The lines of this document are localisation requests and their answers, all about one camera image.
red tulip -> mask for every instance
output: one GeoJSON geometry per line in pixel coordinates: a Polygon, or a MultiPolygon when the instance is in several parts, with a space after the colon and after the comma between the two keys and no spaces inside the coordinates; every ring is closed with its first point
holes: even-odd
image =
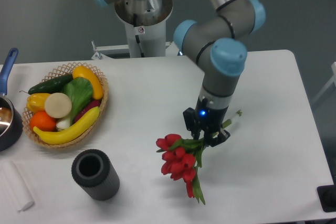
{"type": "Polygon", "coordinates": [[[175,158],[181,159],[185,155],[185,149],[183,147],[178,147],[173,151],[175,158]]]}
{"type": "Polygon", "coordinates": [[[164,151],[168,151],[168,148],[170,147],[164,138],[158,138],[156,145],[164,151]]]}
{"type": "Polygon", "coordinates": [[[172,146],[177,140],[181,139],[182,137],[178,134],[168,134],[164,137],[166,139],[168,146],[172,146]]]}
{"type": "Polygon", "coordinates": [[[174,155],[173,152],[167,151],[162,154],[162,159],[165,161],[173,161],[176,159],[176,156],[174,155]]]}
{"type": "Polygon", "coordinates": [[[193,183],[187,182],[187,193],[189,198],[195,198],[194,192],[193,192],[193,183]]]}
{"type": "Polygon", "coordinates": [[[172,173],[170,178],[173,179],[173,180],[179,180],[179,179],[182,178],[182,176],[183,176],[183,171],[179,172],[179,173],[172,173]]]}
{"type": "Polygon", "coordinates": [[[166,175],[166,174],[168,174],[168,173],[170,173],[170,166],[171,166],[171,162],[166,162],[166,163],[164,163],[163,164],[163,166],[162,166],[162,168],[161,168],[161,172],[162,172],[162,174],[163,175],[166,175]]]}
{"type": "Polygon", "coordinates": [[[182,157],[182,164],[183,164],[184,169],[194,167],[195,163],[196,163],[196,158],[192,154],[185,154],[182,157]]]}
{"type": "Polygon", "coordinates": [[[188,183],[193,181],[194,177],[196,176],[196,171],[194,168],[189,168],[183,172],[183,180],[184,182],[188,183]]]}

yellow pepper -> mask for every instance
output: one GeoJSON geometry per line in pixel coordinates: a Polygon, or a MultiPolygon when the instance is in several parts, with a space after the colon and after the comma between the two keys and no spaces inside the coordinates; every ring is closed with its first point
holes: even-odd
{"type": "Polygon", "coordinates": [[[32,94],[27,98],[27,109],[32,111],[34,114],[39,111],[44,111],[44,103],[48,96],[50,96],[48,93],[32,94]]]}

banana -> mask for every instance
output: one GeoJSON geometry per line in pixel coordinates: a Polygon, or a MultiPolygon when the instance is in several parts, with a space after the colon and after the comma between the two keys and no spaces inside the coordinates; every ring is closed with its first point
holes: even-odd
{"type": "Polygon", "coordinates": [[[100,109],[94,107],[86,112],[76,123],[69,128],[59,132],[42,131],[34,127],[33,131],[47,144],[65,144],[79,137],[86,131],[98,118],[100,109]]]}

orange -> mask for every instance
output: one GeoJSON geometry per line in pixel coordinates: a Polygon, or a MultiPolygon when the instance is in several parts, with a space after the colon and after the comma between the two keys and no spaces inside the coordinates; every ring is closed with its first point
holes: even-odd
{"type": "Polygon", "coordinates": [[[54,131],[56,119],[49,116],[45,111],[40,111],[31,117],[29,126],[31,130],[36,126],[42,131],[54,131]]]}

wicker basket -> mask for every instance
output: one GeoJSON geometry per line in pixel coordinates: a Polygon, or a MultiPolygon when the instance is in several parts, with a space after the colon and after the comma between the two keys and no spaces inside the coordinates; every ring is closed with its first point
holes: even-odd
{"type": "Polygon", "coordinates": [[[47,143],[43,142],[39,138],[39,136],[34,131],[32,131],[30,129],[29,122],[30,122],[30,119],[33,116],[33,113],[31,111],[29,111],[27,108],[24,108],[24,111],[22,113],[23,131],[27,134],[29,139],[33,140],[36,144],[41,145],[41,146],[46,147],[46,148],[65,148],[65,147],[77,144],[91,132],[91,130],[93,129],[95,124],[100,120],[101,115],[104,112],[104,109],[105,109],[106,104],[107,104],[109,86],[108,86],[108,82],[107,82],[107,79],[106,79],[104,73],[101,72],[97,67],[94,67],[94,66],[92,66],[90,64],[87,64],[87,63],[71,62],[71,63],[68,63],[67,65],[62,65],[62,66],[59,66],[58,68],[54,68],[52,70],[52,72],[49,72],[49,74],[47,76],[45,76],[44,79],[42,79],[41,82],[53,79],[53,78],[58,77],[58,76],[63,76],[65,74],[72,73],[74,68],[77,67],[77,66],[80,66],[80,65],[83,65],[83,66],[91,69],[96,74],[100,83],[103,86],[104,96],[103,96],[103,99],[102,99],[101,104],[100,104],[100,114],[99,114],[97,120],[83,134],[81,134],[78,138],[72,140],[71,142],[65,143],[65,144],[52,145],[52,144],[47,144],[47,143]]]}

